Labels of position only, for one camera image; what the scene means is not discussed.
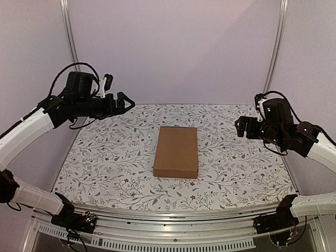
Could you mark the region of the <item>brown cardboard box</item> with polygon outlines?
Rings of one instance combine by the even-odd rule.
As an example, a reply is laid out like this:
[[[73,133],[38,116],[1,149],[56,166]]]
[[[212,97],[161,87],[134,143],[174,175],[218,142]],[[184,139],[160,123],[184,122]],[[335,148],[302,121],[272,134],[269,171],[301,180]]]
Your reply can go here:
[[[197,128],[160,128],[153,175],[178,179],[198,177]]]

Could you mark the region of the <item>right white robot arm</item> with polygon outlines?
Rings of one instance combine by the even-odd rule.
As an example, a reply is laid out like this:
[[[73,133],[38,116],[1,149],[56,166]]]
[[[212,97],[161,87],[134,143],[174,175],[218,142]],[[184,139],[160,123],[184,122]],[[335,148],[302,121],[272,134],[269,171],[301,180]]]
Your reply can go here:
[[[322,127],[300,120],[285,97],[267,99],[258,94],[255,108],[255,117],[241,116],[235,121],[239,137],[275,145],[282,156],[288,151],[295,152],[335,172],[335,141]],[[282,229],[292,218],[334,214],[335,192],[308,196],[292,194],[279,203],[271,224]]]

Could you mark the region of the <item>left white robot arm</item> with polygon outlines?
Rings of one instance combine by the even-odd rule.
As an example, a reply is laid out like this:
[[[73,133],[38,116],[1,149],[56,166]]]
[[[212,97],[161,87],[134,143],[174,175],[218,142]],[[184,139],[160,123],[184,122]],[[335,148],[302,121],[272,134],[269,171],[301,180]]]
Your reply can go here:
[[[46,192],[29,185],[8,170],[8,165],[24,149],[42,135],[58,128],[66,121],[75,122],[79,117],[94,120],[125,114],[135,103],[123,92],[108,94],[113,76],[97,76],[71,71],[61,94],[48,95],[32,111],[10,129],[1,134],[1,203],[16,203],[57,215],[67,228],[78,223],[74,206],[63,195]]]

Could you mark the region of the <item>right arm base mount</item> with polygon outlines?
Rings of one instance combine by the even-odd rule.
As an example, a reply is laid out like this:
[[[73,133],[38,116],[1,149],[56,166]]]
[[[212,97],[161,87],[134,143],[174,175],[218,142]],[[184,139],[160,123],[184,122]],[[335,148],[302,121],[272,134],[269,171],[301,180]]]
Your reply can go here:
[[[261,214],[254,218],[253,227],[257,234],[268,234],[270,241],[277,247],[288,246],[297,235],[299,220],[288,212]]]

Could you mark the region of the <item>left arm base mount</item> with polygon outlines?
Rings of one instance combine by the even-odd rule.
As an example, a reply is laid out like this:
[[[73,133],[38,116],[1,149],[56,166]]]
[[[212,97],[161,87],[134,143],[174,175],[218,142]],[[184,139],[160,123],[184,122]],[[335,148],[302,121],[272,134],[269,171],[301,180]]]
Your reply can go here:
[[[97,217],[90,211],[75,213],[75,208],[72,205],[64,205],[59,214],[52,216],[51,223],[75,231],[93,234]]]

